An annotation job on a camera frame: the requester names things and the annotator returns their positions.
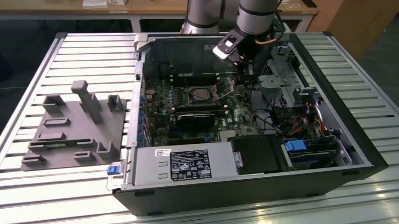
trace wooden cabinet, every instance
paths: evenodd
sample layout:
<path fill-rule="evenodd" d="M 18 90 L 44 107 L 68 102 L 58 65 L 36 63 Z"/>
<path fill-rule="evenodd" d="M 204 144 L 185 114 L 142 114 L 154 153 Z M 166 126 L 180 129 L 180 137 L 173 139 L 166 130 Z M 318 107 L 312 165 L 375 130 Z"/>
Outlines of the wooden cabinet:
<path fill-rule="evenodd" d="M 329 31 L 360 59 L 399 11 L 399 0 L 313 0 L 318 14 L 308 31 Z"/>

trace barcode sticker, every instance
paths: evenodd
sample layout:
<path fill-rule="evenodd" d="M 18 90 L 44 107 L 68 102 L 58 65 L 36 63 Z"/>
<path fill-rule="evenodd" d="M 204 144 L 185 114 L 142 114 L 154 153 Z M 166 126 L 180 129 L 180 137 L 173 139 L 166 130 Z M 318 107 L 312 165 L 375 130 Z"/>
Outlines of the barcode sticker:
<path fill-rule="evenodd" d="M 170 150 L 169 149 L 156 149 L 154 156 L 169 156 Z"/>

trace green circuit board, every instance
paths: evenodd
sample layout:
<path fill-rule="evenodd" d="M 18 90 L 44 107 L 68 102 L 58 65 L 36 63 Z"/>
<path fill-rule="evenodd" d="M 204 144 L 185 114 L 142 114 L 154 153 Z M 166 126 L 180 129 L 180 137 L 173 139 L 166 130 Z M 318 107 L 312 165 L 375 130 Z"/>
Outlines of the green circuit board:
<path fill-rule="evenodd" d="M 225 141 L 225 134 L 228 136 L 258 134 L 245 103 L 245 87 L 233 86 L 230 80 L 232 75 L 220 75 L 220 82 L 214 85 L 217 90 L 213 89 L 214 86 L 173 87 L 169 80 L 153 79 L 145 82 L 149 121 L 153 127 L 152 146 L 166 146 L 180 141 L 186 144 L 220 142 Z M 226 106 L 226 112 L 216 117 L 213 127 L 200 132 L 173 131 L 177 117 L 172 112 L 173 107 L 189 107 L 193 103 L 213 104 L 214 99 L 208 99 L 209 95 L 209 98 L 214 96 L 208 93 L 212 90 L 217 92 L 216 103 Z"/>

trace gray plastic peg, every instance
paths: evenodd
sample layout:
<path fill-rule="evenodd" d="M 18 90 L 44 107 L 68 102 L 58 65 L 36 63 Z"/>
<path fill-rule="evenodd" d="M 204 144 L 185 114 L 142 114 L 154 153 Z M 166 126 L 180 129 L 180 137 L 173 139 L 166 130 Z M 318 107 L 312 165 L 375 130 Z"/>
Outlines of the gray plastic peg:
<path fill-rule="evenodd" d="M 89 117 L 93 120 L 94 124 L 100 124 L 102 122 L 101 115 L 98 113 L 98 101 L 93 94 L 89 94 L 86 91 L 86 81 L 73 81 L 70 90 L 74 94 L 78 95 L 80 101 L 82 103 L 82 106 L 85 108 L 85 111 L 88 112 Z"/>

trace slotted aluminum table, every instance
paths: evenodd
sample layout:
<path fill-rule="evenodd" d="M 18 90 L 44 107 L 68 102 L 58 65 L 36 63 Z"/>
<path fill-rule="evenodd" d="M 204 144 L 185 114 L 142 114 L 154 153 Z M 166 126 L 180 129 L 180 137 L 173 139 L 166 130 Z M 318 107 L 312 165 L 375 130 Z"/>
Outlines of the slotted aluminum table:
<path fill-rule="evenodd" d="M 40 104 L 46 94 L 61 94 L 65 101 L 78 100 L 69 85 L 84 79 L 89 83 L 88 91 L 94 92 L 98 99 L 118 94 L 130 100 L 134 34 L 60 35 L 0 136 L 0 223 L 396 222 L 399 109 L 333 37 L 306 33 L 298 34 L 298 38 L 389 164 L 388 169 L 363 181 L 345 184 L 324 196 L 160 217 L 134 217 L 110 196 L 105 187 L 106 166 L 21 172 L 20 161 L 44 114 Z"/>

